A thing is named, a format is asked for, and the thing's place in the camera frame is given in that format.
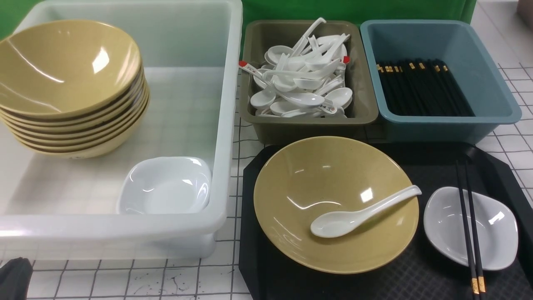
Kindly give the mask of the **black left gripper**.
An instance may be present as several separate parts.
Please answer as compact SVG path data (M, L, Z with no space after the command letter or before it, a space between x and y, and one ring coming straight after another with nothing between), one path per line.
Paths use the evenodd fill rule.
M0 269L0 298L26 300L32 273L32 263L27 258L9 260Z

